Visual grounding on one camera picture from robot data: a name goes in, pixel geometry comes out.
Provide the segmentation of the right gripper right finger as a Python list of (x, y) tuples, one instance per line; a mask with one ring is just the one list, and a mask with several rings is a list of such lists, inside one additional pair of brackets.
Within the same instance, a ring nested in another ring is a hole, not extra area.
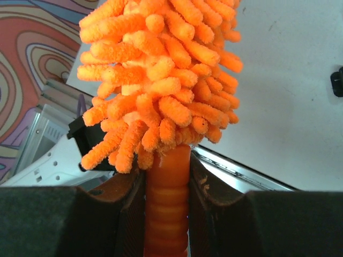
[(190, 159), (192, 256), (342, 256), (342, 193), (239, 192)]

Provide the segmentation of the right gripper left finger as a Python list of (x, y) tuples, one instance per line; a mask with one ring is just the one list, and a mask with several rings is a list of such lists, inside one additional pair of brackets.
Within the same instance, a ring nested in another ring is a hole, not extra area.
[(80, 187), (1, 188), (1, 256), (142, 256), (145, 176)]

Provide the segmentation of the orange microfiber duster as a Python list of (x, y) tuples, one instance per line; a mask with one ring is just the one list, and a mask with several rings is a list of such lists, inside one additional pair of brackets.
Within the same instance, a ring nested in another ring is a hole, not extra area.
[(98, 81), (86, 126), (104, 139), (81, 159), (147, 172), (145, 256), (187, 256), (191, 146), (238, 122), (239, 1), (106, 1), (84, 17), (77, 76)]

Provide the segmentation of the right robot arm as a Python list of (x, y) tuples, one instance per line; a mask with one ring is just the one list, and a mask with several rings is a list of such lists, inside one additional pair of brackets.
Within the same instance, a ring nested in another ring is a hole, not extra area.
[[(146, 256), (145, 174), (80, 166), (99, 126), (78, 118), (1, 185), (1, 256)], [(190, 160), (186, 256), (342, 256), (342, 193), (299, 191), (204, 147)]]

